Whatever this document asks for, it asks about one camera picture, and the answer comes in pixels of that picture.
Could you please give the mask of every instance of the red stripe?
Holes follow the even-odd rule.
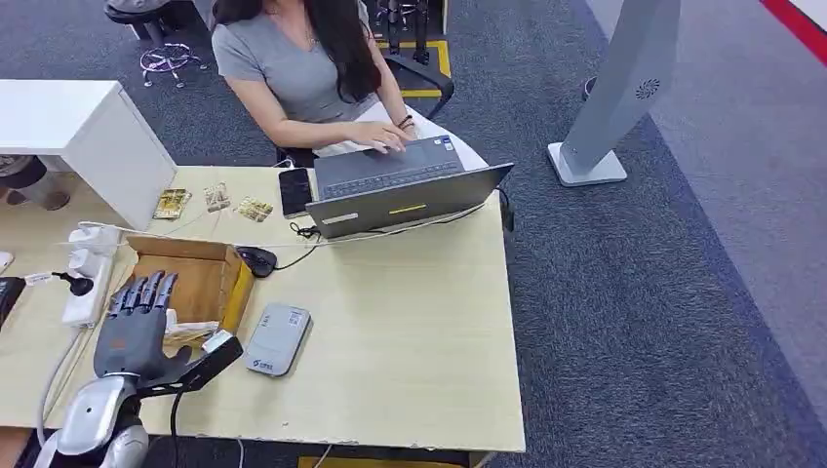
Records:
[[[784,23],[822,63],[827,65],[827,32],[802,13],[790,0],[762,0],[764,6]]]

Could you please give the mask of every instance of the necklace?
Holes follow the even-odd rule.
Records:
[[[285,19],[282,17],[278,10],[273,7],[271,10],[264,10],[264,12],[270,17],[270,19],[278,25],[282,31],[290,30],[286,27]],[[307,14],[302,15],[304,19],[304,38],[307,40],[307,43],[310,45],[310,49],[316,47],[318,41],[316,40],[316,35],[313,34],[313,28],[310,25],[310,19],[307,17]]]

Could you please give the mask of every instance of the laptop lid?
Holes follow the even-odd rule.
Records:
[[[328,239],[448,215],[484,203],[513,167],[502,164],[309,203],[307,212]]]

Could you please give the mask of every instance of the black mouse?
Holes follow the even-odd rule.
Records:
[[[258,247],[237,247],[238,255],[247,263],[253,276],[256,278],[266,278],[270,273],[275,271],[279,260],[276,254],[271,251],[259,249]]]

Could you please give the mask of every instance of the gray power bank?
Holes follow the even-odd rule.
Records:
[[[286,374],[309,324],[310,313],[304,309],[267,304],[244,353],[247,369],[274,377]]]

